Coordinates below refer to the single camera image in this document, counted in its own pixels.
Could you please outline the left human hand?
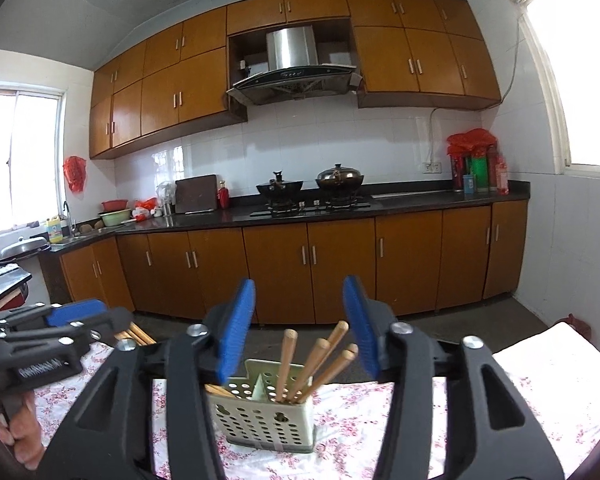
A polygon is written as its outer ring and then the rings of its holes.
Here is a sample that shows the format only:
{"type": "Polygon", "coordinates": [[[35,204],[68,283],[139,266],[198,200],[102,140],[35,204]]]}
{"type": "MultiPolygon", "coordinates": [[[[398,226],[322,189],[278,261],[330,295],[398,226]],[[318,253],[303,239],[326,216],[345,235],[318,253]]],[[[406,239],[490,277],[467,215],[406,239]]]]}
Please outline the left human hand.
{"type": "Polygon", "coordinates": [[[36,417],[35,396],[27,392],[22,396],[22,407],[10,419],[9,425],[0,421],[0,440],[12,447],[15,459],[27,470],[37,470],[45,448],[42,429],[36,417]]]}

